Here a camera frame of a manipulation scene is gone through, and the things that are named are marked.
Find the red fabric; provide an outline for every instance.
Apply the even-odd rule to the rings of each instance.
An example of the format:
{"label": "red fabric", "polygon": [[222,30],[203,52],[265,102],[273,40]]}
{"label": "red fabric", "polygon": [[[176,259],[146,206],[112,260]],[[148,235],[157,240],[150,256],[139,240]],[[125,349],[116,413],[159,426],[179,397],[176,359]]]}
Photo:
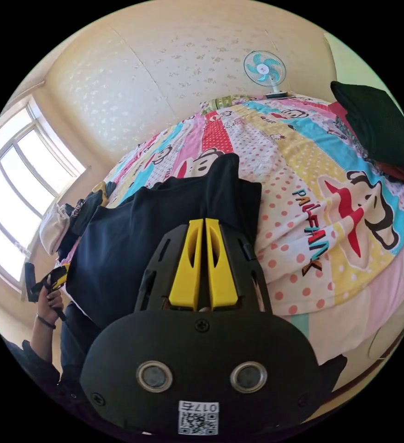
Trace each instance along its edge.
{"label": "red fabric", "polygon": [[345,124],[345,126],[352,132],[352,134],[357,137],[356,133],[353,131],[353,128],[348,123],[348,120],[346,119],[346,115],[348,114],[348,111],[339,103],[334,102],[331,103],[331,105],[328,105],[328,109],[333,113],[336,114]]}
{"label": "red fabric", "polygon": [[[357,137],[357,135],[353,131],[353,128],[346,119],[346,115],[348,114],[347,110],[339,102],[331,103],[331,105],[328,106],[328,109],[333,114],[336,114],[342,120],[345,126],[353,133],[353,135]],[[376,166],[379,168],[380,171],[384,172],[385,174],[388,174],[398,180],[404,181],[404,171],[402,171],[401,169],[395,166],[387,165],[386,163],[379,163],[379,162],[376,162]]]}
{"label": "red fabric", "polygon": [[396,179],[404,181],[404,171],[395,166],[390,166],[385,163],[376,162],[376,166],[380,169],[380,171],[388,174]]}

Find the window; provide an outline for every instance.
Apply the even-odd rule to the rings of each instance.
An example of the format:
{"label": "window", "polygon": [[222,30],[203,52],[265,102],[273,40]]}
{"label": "window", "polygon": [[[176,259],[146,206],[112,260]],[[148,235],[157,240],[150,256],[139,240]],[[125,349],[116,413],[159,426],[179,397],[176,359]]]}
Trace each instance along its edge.
{"label": "window", "polygon": [[45,212],[84,170],[29,108],[0,128],[0,275],[15,287]]}

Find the window frame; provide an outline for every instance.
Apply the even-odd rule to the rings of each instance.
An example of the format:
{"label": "window frame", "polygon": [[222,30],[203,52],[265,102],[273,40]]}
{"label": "window frame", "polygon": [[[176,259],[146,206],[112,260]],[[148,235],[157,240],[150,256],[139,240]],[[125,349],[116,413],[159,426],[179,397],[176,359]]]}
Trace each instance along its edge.
{"label": "window frame", "polygon": [[[44,131],[42,126],[39,124],[37,118],[34,116],[31,108],[29,105],[25,105],[19,108],[13,115],[7,120],[7,122],[12,119],[17,113],[21,112],[23,109],[26,109],[30,118],[31,122],[27,124],[24,128],[22,128],[20,131],[18,131],[16,134],[14,134],[13,137],[11,137],[3,146],[0,148],[0,161],[2,157],[12,148],[14,148],[19,155],[22,162],[25,164],[25,166],[28,168],[28,170],[33,174],[33,176],[39,181],[39,183],[53,196],[53,201],[49,205],[49,207],[46,209],[44,214],[41,214],[37,209],[35,209],[30,202],[28,202],[25,197],[17,190],[15,185],[12,183],[8,175],[6,174],[1,162],[0,162],[0,172],[3,174],[6,182],[8,185],[12,188],[12,191],[17,195],[17,197],[24,203],[35,215],[37,215],[41,221],[45,214],[47,213],[47,210],[50,208],[50,206],[58,202],[62,196],[65,194],[65,192],[68,190],[68,188],[83,174],[83,172],[79,172],[69,161],[68,159],[62,154],[61,150],[56,147],[55,143],[51,140],[51,138],[47,135],[47,133]],[[30,161],[27,159],[27,157],[24,155],[22,150],[20,149],[18,142],[20,139],[22,139],[24,136],[26,136],[31,131],[35,131],[39,139],[44,143],[47,150],[53,155],[55,161],[57,161],[64,169],[65,171],[71,176],[71,180],[67,183],[67,185],[60,191],[56,192],[45,180],[41,177],[41,175],[36,171],[36,169],[31,165]],[[37,238],[39,236],[39,230],[36,231],[35,236],[33,237],[32,241],[30,242],[28,247],[22,246],[8,231],[7,229],[1,224],[0,222],[0,231],[11,241],[13,245],[15,245],[25,256],[24,263],[27,262],[30,259],[32,249],[34,248]],[[23,271],[21,271],[21,276],[19,281],[13,277],[11,274],[8,273],[1,265],[0,265],[0,278],[4,280],[6,283],[8,283],[13,289],[15,289],[17,292],[22,291],[22,283],[23,283]]]}

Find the hand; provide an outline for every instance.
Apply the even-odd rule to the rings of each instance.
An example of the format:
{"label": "hand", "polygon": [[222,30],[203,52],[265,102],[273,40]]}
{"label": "hand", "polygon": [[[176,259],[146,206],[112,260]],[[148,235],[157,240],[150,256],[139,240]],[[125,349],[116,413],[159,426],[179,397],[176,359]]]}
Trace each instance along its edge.
{"label": "hand", "polygon": [[60,291],[58,290],[48,293],[47,288],[43,286],[37,301],[37,315],[42,317],[46,322],[54,325],[59,318],[59,315],[54,308],[64,309],[64,303]]}

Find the fan stand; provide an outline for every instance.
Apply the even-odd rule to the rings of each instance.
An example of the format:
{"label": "fan stand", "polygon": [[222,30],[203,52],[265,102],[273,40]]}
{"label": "fan stand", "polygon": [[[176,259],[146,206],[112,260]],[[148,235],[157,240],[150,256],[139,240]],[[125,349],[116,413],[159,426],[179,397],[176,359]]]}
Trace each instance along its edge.
{"label": "fan stand", "polygon": [[273,77],[270,76],[271,85],[273,87],[273,91],[269,94],[265,94],[266,98],[286,98],[288,97],[288,91],[279,91],[276,82],[273,80]]}
{"label": "fan stand", "polygon": [[266,98],[287,98],[288,92],[271,92],[270,94],[265,94]]}

